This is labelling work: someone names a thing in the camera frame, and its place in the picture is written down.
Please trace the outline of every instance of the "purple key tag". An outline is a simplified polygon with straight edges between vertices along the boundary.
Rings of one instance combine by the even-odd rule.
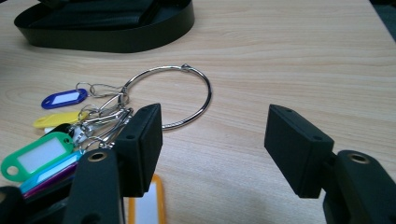
[[[57,107],[76,105],[81,103],[88,97],[88,93],[84,89],[62,91],[54,93],[43,100],[41,107],[44,109],[53,109]]]

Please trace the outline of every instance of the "wood grain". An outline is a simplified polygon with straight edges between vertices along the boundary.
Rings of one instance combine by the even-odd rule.
[[[42,134],[37,118],[101,102],[43,110],[49,94],[188,63],[209,77],[214,97],[194,123],[164,133],[156,173],[168,223],[325,223],[324,194],[299,199],[263,147],[269,104],[296,110],[334,139],[334,152],[367,153],[396,179],[396,47],[369,1],[196,0],[190,32],[133,54],[28,45],[13,20],[34,4],[0,4],[0,161]],[[198,109],[206,89],[164,73],[130,93],[135,110],[162,103],[172,122]]]

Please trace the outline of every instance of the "orange key tag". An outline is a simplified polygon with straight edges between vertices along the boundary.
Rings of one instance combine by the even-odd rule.
[[[129,199],[129,224],[165,224],[163,183],[153,175],[149,190],[142,198]]]

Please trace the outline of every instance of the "screw hole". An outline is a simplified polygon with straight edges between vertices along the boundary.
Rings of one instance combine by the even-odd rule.
[[[93,153],[89,158],[88,161],[102,161],[107,157],[105,152],[97,152]]]
[[[351,153],[348,154],[348,157],[357,163],[361,163],[361,164],[368,164],[370,163],[369,159],[367,159],[365,156],[361,155],[361,154],[356,154],[356,153]]]

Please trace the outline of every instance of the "yellow key tag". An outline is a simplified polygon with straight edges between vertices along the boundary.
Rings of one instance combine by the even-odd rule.
[[[33,123],[33,126],[35,128],[48,128],[48,127],[56,127],[63,123],[76,123],[78,122],[78,114],[79,111],[50,114],[40,119],[37,119],[35,123]],[[82,112],[79,119],[85,119],[87,115],[88,112]]]
[[[163,182],[158,175],[152,177],[148,192],[142,198],[129,199],[129,224],[165,224]]]

